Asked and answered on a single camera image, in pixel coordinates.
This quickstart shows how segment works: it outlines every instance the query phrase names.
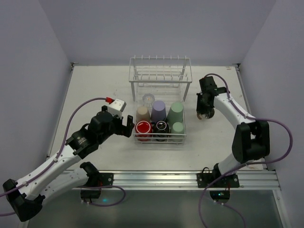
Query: white wire rack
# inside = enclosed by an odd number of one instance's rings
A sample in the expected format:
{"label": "white wire rack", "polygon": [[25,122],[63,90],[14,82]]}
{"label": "white wire rack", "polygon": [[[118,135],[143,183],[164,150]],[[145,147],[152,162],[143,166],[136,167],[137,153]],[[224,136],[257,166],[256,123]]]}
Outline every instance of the white wire rack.
{"label": "white wire rack", "polygon": [[[155,100],[166,104],[166,112],[173,102],[184,103],[190,83],[192,82],[191,63],[187,57],[132,57],[130,59],[129,82],[136,108],[143,106],[143,96],[153,94]],[[186,120],[183,114],[185,134],[151,133],[151,137],[139,139],[140,133],[133,132],[136,143],[184,144],[186,139]]]}

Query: red cup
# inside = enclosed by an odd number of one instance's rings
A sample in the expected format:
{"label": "red cup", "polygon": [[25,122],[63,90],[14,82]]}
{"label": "red cup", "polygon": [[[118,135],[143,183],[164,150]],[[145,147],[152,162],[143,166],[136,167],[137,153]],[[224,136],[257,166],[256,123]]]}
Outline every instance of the red cup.
{"label": "red cup", "polygon": [[[143,133],[143,134],[137,134],[136,137],[151,137],[149,133],[152,133],[152,125],[148,121],[142,120],[138,122],[135,126],[135,132],[136,133]],[[150,139],[138,139],[139,141],[150,141]]]}

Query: white robotic arm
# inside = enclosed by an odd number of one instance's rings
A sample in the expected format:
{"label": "white robotic arm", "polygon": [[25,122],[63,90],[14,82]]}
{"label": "white robotic arm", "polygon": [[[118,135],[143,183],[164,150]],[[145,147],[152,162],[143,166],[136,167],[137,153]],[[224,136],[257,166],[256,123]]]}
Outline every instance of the white robotic arm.
{"label": "white robotic arm", "polygon": [[201,119],[202,116],[207,119],[212,118],[215,108],[229,120],[236,130],[231,148],[232,153],[214,166],[213,178],[219,177],[240,164],[267,156],[270,152],[268,122],[256,121],[254,116],[244,110],[231,94],[228,96],[229,91],[225,87],[217,87],[213,77],[204,77],[199,83],[201,92],[197,94],[198,118]]}
{"label": "white robotic arm", "polygon": [[63,171],[96,151],[111,135],[131,136],[133,117],[128,116],[127,125],[123,125],[122,111],[126,103],[119,99],[105,100],[110,104],[104,105],[90,123],[73,133],[61,150],[30,174],[18,180],[9,179],[3,184],[7,200],[20,221],[34,217],[51,198],[68,189],[85,185],[91,176],[98,178],[99,175],[97,169],[87,162],[69,175],[57,178]]}

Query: purple cup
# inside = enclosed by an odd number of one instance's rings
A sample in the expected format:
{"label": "purple cup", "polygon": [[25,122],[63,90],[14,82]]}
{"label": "purple cup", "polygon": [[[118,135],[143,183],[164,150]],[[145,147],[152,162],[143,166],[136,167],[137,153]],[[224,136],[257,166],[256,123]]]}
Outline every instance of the purple cup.
{"label": "purple cup", "polygon": [[166,115],[166,105],[163,101],[154,101],[151,112],[151,122],[159,122],[165,120]]}

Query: light green cup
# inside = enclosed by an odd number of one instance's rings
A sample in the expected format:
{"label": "light green cup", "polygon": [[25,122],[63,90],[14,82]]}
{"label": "light green cup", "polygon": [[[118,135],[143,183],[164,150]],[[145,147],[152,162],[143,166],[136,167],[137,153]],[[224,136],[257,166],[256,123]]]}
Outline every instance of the light green cup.
{"label": "light green cup", "polygon": [[[171,134],[185,134],[184,124],[181,122],[176,122],[171,128]],[[171,138],[184,138],[184,135],[170,135]],[[172,141],[180,142],[182,139],[172,139]]]}
{"label": "light green cup", "polygon": [[184,112],[184,105],[182,102],[174,102],[169,110],[167,120],[168,120],[168,125],[170,128],[172,128],[173,124],[176,122],[183,122],[183,112]]}

